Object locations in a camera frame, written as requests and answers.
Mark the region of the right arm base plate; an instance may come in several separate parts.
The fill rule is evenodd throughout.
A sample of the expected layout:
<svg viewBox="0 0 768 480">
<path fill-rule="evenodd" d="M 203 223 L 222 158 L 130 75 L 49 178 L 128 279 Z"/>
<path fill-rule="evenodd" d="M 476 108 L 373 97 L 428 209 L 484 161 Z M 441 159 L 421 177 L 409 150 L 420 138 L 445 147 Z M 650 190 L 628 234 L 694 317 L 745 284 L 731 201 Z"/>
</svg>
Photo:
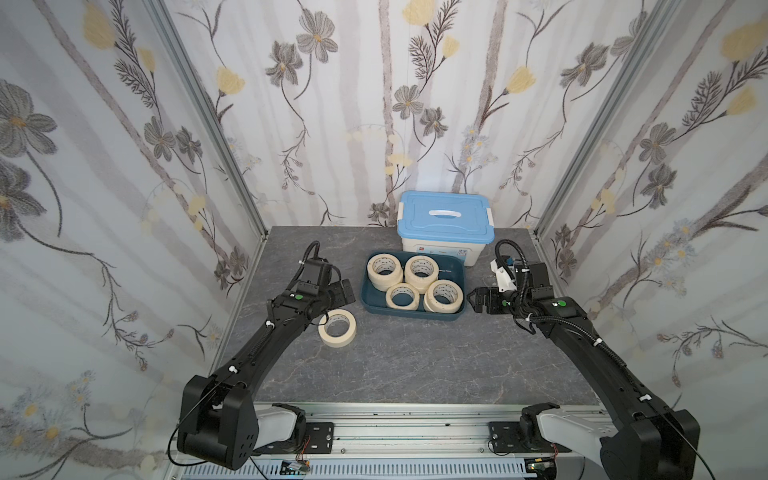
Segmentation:
<svg viewBox="0 0 768 480">
<path fill-rule="evenodd" d="M 543 454 L 570 453 L 571 450 L 560 444 L 546 441 L 536 427 L 525 422 L 489 422 L 490 449 L 503 454 Z"/>
</svg>

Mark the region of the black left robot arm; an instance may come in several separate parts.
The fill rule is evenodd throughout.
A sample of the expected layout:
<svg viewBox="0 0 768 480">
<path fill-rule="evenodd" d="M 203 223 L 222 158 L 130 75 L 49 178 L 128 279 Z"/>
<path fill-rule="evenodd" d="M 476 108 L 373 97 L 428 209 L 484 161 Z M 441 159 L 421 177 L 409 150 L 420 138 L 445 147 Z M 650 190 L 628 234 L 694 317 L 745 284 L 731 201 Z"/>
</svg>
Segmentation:
<svg viewBox="0 0 768 480">
<path fill-rule="evenodd" d="M 191 456 L 193 466 L 237 470 L 258 453 L 302 449 L 305 412 L 285 403 L 257 409 L 254 396 L 293 341 L 354 301 L 350 281 L 321 257 L 319 241 L 311 242 L 287 287 L 268 302 L 256 333 L 209 376 L 187 382 L 168 450 Z"/>
</svg>

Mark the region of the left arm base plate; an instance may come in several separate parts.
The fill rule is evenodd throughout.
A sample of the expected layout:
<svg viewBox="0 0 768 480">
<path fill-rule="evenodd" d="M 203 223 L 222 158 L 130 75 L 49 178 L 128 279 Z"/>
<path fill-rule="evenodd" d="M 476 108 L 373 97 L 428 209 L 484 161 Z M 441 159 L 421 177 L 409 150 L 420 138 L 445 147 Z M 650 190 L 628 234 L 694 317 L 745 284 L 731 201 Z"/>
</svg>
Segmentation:
<svg viewBox="0 0 768 480">
<path fill-rule="evenodd" d="M 254 455 L 330 454 L 334 442 L 333 422 L 300 422 L 289 438 L 253 451 Z"/>
</svg>

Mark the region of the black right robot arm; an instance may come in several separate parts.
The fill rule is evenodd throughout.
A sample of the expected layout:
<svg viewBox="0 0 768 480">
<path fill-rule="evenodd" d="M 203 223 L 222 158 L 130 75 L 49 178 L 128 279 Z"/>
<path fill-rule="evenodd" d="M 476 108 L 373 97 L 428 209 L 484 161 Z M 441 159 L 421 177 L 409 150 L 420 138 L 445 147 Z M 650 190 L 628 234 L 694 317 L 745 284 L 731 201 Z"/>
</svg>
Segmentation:
<svg viewBox="0 0 768 480">
<path fill-rule="evenodd" d="M 572 298 L 556 296 L 547 267 L 527 260 L 514 241 L 494 246 L 493 288 L 469 295 L 478 313 L 508 315 L 530 335 L 542 334 L 576 366 L 600 399 L 611 424 L 601 427 L 552 402 L 522 409 L 510 434 L 492 431 L 489 448 L 506 454 L 556 452 L 560 447 L 599 465 L 610 479 L 691 479 L 701 458 L 700 425 L 686 410 L 656 396 L 597 333 Z"/>
</svg>

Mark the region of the teal plastic tray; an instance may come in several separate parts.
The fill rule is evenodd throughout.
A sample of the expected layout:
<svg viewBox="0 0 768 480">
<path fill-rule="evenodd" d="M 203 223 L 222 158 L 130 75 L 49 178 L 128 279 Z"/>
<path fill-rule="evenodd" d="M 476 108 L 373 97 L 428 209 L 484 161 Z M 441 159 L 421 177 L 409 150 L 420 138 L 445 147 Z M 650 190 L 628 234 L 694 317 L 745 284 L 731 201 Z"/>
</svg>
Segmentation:
<svg viewBox="0 0 768 480">
<path fill-rule="evenodd" d="M 377 252 L 370 256 L 370 258 L 377 254 L 391 254 L 397 257 L 402 267 L 404 268 L 406 261 L 415 255 L 418 255 L 416 253 L 410 253 L 410 252 Z M 464 300 L 465 300 L 465 269 L 461 261 L 454 257 L 446 256 L 446 255 L 436 255 L 436 254 L 427 254 L 426 256 L 432 257 L 438 264 L 440 273 L 438 276 L 438 280 L 450 280 L 458 284 L 464 293 Z M 385 293 L 379 290 L 376 290 L 370 280 L 368 279 L 367 275 L 367 263 L 365 267 L 365 273 L 363 274 L 363 280 L 362 280 L 362 286 L 360 291 L 361 296 L 361 302 L 365 309 L 371 313 L 379 314 L 379 315 L 393 315 L 393 316 L 399 316 L 399 317 L 406 317 L 406 318 L 413 318 L 413 319 L 421 319 L 421 320 L 441 320 L 441 321 L 452 321 L 457 319 L 464 310 L 464 302 L 461 309 L 454 313 L 454 314 L 437 314 L 437 313 L 431 313 L 428 312 L 424 308 L 424 295 L 421 294 L 421 301 L 418 309 L 416 311 L 403 311 L 403 310 L 395 310 L 390 309 L 386 306 L 385 303 Z"/>
</svg>

